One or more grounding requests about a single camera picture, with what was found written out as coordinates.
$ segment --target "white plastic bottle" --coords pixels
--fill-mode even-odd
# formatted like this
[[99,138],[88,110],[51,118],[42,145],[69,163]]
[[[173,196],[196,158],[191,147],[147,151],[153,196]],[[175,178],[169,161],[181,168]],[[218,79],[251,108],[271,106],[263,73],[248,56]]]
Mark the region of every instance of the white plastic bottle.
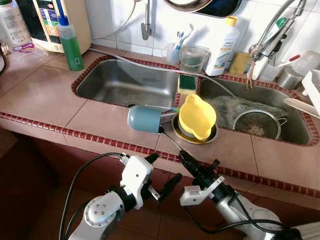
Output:
[[28,28],[19,7],[12,0],[0,0],[0,25],[1,30],[3,29],[5,32],[10,47],[31,42]]
[[215,31],[212,36],[207,36],[201,44],[208,47],[211,55],[203,65],[203,70],[209,76],[218,76],[224,73],[226,63],[230,53],[240,35],[239,30],[235,27],[237,18],[228,16],[225,25]]

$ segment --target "blue cup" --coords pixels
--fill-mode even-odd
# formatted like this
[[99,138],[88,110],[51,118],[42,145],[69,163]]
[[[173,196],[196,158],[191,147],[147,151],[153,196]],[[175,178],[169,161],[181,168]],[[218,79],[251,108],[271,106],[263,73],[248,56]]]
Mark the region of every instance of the blue cup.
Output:
[[135,105],[129,109],[128,125],[138,131],[159,133],[161,109]]

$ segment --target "black cable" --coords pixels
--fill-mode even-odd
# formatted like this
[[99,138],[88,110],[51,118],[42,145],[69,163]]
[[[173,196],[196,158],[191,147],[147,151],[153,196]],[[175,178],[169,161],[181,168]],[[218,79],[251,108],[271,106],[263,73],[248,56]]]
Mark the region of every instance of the black cable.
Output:
[[74,224],[74,221],[76,220],[76,217],[78,216],[78,214],[82,211],[82,209],[84,209],[87,204],[89,203],[90,201],[86,201],[84,204],[82,204],[80,207],[77,208],[77,210],[73,213],[70,221],[69,221],[69,224],[68,226],[66,227],[66,230],[65,230],[65,234],[64,234],[64,239],[65,240],[68,240],[69,238],[69,232],[71,230],[71,227],[72,225]]
[[[249,215],[248,211],[246,210],[245,206],[243,205],[243,203],[242,203],[242,202],[240,201],[240,199],[238,198],[237,194],[234,195],[234,198],[236,199],[236,201],[238,202],[238,204],[239,204],[240,207],[242,208],[242,210],[243,210],[245,216],[248,218],[248,220],[253,220],[253,219],[250,217],[250,215]],[[277,223],[278,226],[281,226],[281,227],[283,227],[284,229],[289,229],[289,228],[290,228],[290,227],[284,225],[282,222],[278,222],[278,221],[273,221],[273,222]],[[263,231],[263,232],[266,232],[266,233],[270,233],[270,234],[278,234],[278,233],[280,233],[280,232],[283,231],[283,230],[271,230],[271,229],[266,229],[266,228],[264,228],[264,227],[262,227],[262,226],[259,226],[257,223],[253,223],[253,225],[254,225],[257,229],[259,229],[259,230],[261,230],[261,231]]]
[[217,234],[222,231],[225,231],[230,228],[234,228],[237,226],[242,226],[242,225],[247,225],[247,224],[274,224],[274,225],[279,225],[281,224],[280,222],[273,221],[273,220],[268,220],[268,219],[251,219],[251,220],[245,220],[245,221],[238,221],[229,224],[228,226],[223,226],[221,228],[218,228],[216,230],[208,230],[205,227],[203,227],[200,223],[197,222],[197,220],[191,215],[189,212],[188,208],[185,206],[184,207],[186,213],[188,214],[189,218],[205,233],[207,234]]
[[82,165],[82,167],[79,168],[79,170],[75,173],[73,180],[71,182],[70,188],[69,188],[69,192],[66,196],[65,199],[65,204],[64,204],[64,208],[63,208],[63,213],[62,213],[62,218],[61,218],[61,223],[60,223],[60,231],[59,231],[59,240],[64,240],[65,235],[64,235],[64,228],[65,228],[65,221],[66,221],[66,215],[68,212],[68,206],[69,206],[69,202],[70,202],[70,198],[71,198],[71,194],[73,192],[73,188],[75,186],[76,180],[79,176],[79,174],[92,162],[106,157],[106,156],[117,156],[119,158],[121,158],[123,156],[123,154],[117,153],[117,152],[109,152],[109,153],[105,153],[99,156],[96,156],[95,158],[91,159],[90,161],[86,162],[84,165]]

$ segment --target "kitchen sink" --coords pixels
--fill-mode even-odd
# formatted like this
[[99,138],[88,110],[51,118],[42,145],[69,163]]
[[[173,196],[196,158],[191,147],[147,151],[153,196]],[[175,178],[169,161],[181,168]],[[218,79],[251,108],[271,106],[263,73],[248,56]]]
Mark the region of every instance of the kitchen sink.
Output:
[[[288,122],[281,127],[279,140],[300,145],[311,142],[312,136],[301,112],[284,103],[284,99],[289,97],[285,93],[273,88],[259,86],[254,86],[253,91],[246,91],[246,86],[243,83],[223,79],[215,80],[229,89],[237,97],[278,107],[286,111],[288,113]],[[202,80],[199,95],[203,100],[208,102],[218,96],[230,96],[230,94],[220,86],[207,79]]]
[[172,107],[179,75],[122,60],[101,61],[76,88],[78,96],[124,107]]

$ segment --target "dish sponge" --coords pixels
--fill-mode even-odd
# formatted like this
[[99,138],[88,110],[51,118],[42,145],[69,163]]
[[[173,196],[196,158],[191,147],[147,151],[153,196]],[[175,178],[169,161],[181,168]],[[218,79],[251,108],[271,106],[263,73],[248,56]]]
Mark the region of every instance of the dish sponge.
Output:
[[178,93],[182,95],[196,94],[196,78],[194,76],[179,75]]

